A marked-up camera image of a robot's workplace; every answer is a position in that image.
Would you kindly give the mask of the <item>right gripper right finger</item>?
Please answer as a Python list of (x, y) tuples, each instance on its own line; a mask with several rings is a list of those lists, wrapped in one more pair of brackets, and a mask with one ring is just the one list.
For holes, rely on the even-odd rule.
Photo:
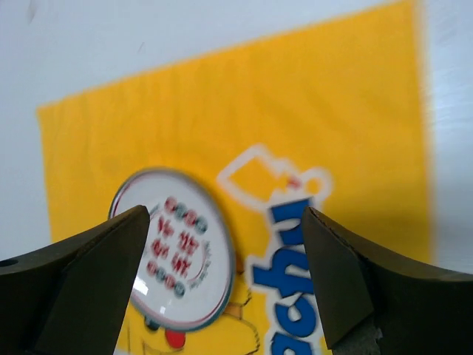
[(472, 276), (405, 257), (317, 209), (302, 234), (334, 354), (470, 354)]

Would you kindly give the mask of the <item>round patterned plate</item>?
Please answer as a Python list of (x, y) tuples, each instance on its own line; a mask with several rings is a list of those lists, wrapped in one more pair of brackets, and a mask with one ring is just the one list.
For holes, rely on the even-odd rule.
[(175, 169), (145, 169), (118, 189), (109, 216), (143, 205), (146, 246), (130, 296), (146, 320), (174, 331), (214, 322), (229, 302), (236, 258), (229, 228), (208, 191)]

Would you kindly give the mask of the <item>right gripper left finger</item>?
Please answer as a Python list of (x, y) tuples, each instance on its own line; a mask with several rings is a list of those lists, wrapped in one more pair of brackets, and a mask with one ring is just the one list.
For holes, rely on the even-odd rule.
[(135, 206), (1, 262), (2, 354), (113, 354), (150, 216)]

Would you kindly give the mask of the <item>yellow Pikachu cloth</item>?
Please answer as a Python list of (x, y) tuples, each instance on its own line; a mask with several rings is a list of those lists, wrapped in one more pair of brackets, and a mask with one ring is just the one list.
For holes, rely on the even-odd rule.
[(300, 216), (432, 258), (419, 2), (341, 18), (97, 87), (41, 107), (52, 238), (98, 224), (114, 198), (153, 191), (141, 171), (201, 183), (236, 249), (211, 325), (152, 329), (133, 307), (121, 354), (326, 354)]

